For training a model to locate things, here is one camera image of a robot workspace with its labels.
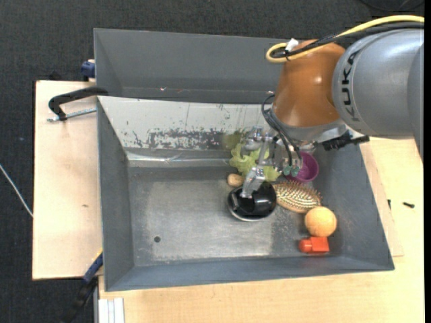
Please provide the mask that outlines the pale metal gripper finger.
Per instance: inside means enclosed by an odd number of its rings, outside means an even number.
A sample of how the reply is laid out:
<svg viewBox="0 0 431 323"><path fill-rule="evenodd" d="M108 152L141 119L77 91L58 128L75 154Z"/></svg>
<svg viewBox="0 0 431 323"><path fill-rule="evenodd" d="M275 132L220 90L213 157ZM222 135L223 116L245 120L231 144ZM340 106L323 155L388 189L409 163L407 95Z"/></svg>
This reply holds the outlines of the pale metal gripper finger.
<svg viewBox="0 0 431 323"><path fill-rule="evenodd" d="M260 169L253 167L246 175L242 185L242 198L251 198L254 191L257 191L260 187Z"/></svg>
<svg viewBox="0 0 431 323"><path fill-rule="evenodd" d="M256 192L260 189L262 183L265 181L264 169L255 167L252 168L253 176L251 179L251 192Z"/></svg>

